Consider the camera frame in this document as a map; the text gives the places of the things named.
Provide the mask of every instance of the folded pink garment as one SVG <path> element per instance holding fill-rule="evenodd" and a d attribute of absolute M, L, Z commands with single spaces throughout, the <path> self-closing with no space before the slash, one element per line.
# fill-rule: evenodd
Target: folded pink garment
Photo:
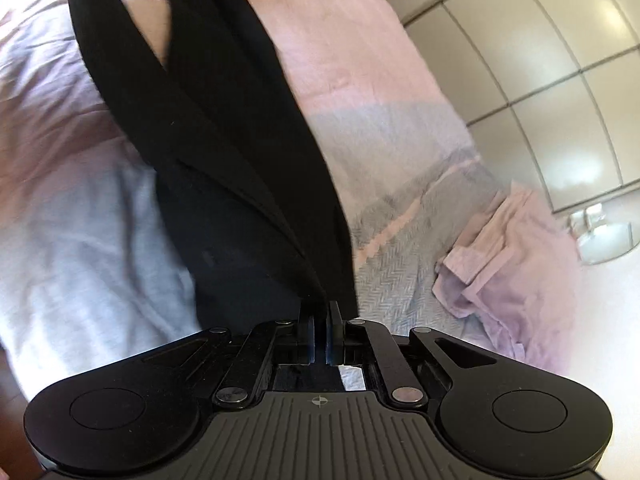
<path fill-rule="evenodd" d="M 437 271 L 436 298 L 456 317 L 476 314 L 500 354 L 565 370 L 578 254 L 537 192 L 514 185 L 506 199 L 496 197 L 469 221 Z"/>

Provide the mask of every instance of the black strap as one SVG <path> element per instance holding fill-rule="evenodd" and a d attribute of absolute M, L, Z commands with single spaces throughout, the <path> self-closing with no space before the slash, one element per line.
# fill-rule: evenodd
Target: black strap
<path fill-rule="evenodd" d="M 166 71 L 120 0 L 68 1 L 89 74 L 158 172 L 163 217 L 198 285 L 253 269 L 357 316 L 344 213 L 247 0 L 171 0 Z"/>

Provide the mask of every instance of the tiled wall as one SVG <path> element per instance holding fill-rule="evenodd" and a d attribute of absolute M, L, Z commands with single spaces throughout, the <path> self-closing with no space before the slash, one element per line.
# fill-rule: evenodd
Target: tiled wall
<path fill-rule="evenodd" d="M 640 0 L 444 0 L 406 30 L 505 183 L 559 210 L 640 179 Z"/>

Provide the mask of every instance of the circular cap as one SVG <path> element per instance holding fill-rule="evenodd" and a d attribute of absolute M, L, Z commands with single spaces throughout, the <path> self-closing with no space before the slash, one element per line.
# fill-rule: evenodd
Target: circular cap
<path fill-rule="evenodd" d="M 90 430 L 115 430 L 138 420 L 145 411 L 145 400 L 121 388 L 94 390 L 78 397 L 69 413 L 73 420 Z"/>
<path fill-rule="evenodd" d="M 420 390 L 418 390 L 418 388 L 412 388 L 410 386 L 396 388 L 395 390 L 393 390 L 391 396 L 398 402 L 418 402 L 424 397 L 424 395 Z"/>
<path fill-rule="evenodd" d="M 222 388 L 221 390 L 218 390 L 218 392 L 216 393 L 216 398 L 220 402 L 229 402 L 229 403 L 242 402 L 247 397 L 248 397 L 247 392 L 242 388 L 238 388 L 237 386 Z"/>
<path fill-rule="evenodd" d="M 546 433 L 562 425 L 566 420 L 566 408 L 552 395 L 518 390 L 495 399 L 494 415 L 512 430 Z"/>

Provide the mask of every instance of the wooden floor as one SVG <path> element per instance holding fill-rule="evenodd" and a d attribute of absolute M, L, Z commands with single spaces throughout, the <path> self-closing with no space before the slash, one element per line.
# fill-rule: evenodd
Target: wooden floor
<path fill-rule="evenodd" d="M 35 480 L 42 476 L 22 428 L 24 399 L 0 348 L 0 468 L 10 480 Z"/>

